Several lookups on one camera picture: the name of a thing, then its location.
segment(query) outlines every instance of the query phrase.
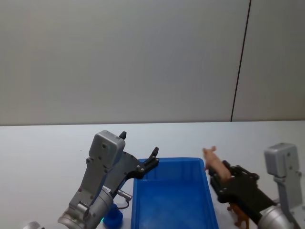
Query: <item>blue plastic bin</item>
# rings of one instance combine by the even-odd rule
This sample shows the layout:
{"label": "blue plastic bin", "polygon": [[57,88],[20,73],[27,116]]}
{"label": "blue plastic bin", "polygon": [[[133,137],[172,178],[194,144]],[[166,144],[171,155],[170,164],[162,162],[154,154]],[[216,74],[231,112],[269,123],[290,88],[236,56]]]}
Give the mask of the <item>blue plastic bin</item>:
{"label": "blue plastic bin", "polygon": [[200,158],[160,158],[134,180],[131,229],[218,229]]}

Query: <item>cable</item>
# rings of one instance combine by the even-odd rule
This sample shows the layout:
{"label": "cable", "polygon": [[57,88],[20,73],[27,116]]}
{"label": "cable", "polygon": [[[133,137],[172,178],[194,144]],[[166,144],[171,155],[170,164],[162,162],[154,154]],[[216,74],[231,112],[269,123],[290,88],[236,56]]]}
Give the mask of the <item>cable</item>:
{"label": "cable", "polygon": [[121,207],[121,208],[118,208],[119,210],[122,210],[122,209],[126,209],[126,208],[128,208],[129,207],[129,201],[128,200],[126,200],[126,203],[127,203],[127,206],[125,206],[125,207]]}

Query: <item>robotic arm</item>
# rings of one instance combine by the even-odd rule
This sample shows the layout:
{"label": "robotic arm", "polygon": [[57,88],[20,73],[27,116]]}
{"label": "robotic arm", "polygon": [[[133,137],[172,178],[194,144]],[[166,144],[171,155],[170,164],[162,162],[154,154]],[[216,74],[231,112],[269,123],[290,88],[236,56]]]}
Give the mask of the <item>robotic arm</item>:
{"label": "robotic arm", "polygon": [[264,152],[267,172],[274,176],[278,185],[277,204],[257,186],[259,176],[240,166],[224,165],[232,178],[222,184],[213,169],[209,169],[210,183],[221,203],[235,203],[259,229],[304,229],[304,207],[301,191],[301,172],[296,146],[280,143]]}
{"label": "robotic arm", "polygon": [[128,194],[120,190],[126,180],[143,178],[159,163],[157,147],[142,163],[124,151],[125,138],[126,132],[120,136],[106,130],[96,134],[86,159],[87,169],[81,186],[58,223],[42,227],[31,222],[23,229],[95,229],[117,194],[128,198]]}

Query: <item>gray wall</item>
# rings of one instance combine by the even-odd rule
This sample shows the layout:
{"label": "gray wall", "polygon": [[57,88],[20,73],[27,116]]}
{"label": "gray wall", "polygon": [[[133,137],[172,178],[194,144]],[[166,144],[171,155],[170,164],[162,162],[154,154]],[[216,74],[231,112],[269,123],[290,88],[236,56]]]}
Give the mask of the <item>gray wall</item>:
{"label": "gray wall", "polygon": [[[249,1],[1,0],[0,125],[230,121]],[[300,0],[252,0],[233,120],[305,118]]]}

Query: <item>white tabletop surface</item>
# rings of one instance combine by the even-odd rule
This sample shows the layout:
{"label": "white tabletop surface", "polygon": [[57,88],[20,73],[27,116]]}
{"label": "white tabletop surface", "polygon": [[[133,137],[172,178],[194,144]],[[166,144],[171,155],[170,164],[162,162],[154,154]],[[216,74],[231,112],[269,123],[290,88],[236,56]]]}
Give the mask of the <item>white tabletop surface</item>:
{"label": "white tabletop surface", "polygon": [[[43,225],[56,222],[81,183],[93,136],[104,129],[117,135],[127,131],[125,151],[137,158],[147,157],[155,146],[160,148],[159,157],[202,158],[201,149],[215,145],[221,159],[259,174],[259,188],[272,199],[278,193],[265,169],[265,148],[280,142],[296,144],[305,171],[305,121],[3,126],[0,227],[20,229],[33,220]],[[132,194],[132,184],[127,181],[123,190]],[[227,205],[218,203],[210,190],[219,228],[236,228]],[[121,197],[114,202],[124,205]],[[131,209],[123,210],[125,229],[130,228]]]}

